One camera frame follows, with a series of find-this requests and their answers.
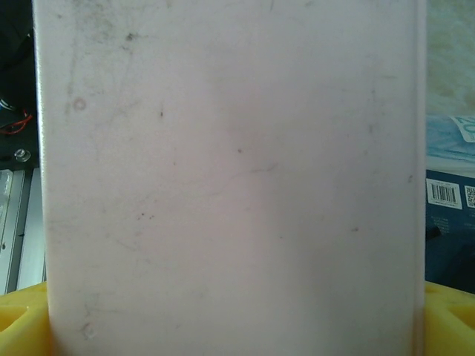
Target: qr code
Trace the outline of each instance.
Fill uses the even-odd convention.
[[[465,186],[465,196],[467,197],[467,206],[475,208],[475,187]]]

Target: blue packaging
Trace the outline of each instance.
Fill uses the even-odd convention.
[[[475,232],[475,116],[427,116],[426,230]]]

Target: white board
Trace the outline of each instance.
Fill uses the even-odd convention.
[[[423,4],[36,1],[59,355],[409,355]]]

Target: yellow plastic object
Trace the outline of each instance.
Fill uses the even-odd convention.
[[[46,283],[0,297],[0,356],[49,356]]]
[[[425,355],[475,355],[475,295],[426,282]]]

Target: bolt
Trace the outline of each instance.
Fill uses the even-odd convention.
[[[18,162],[26,162],[30,159],[31,153],[23,148],[16,150],[14,156]]]

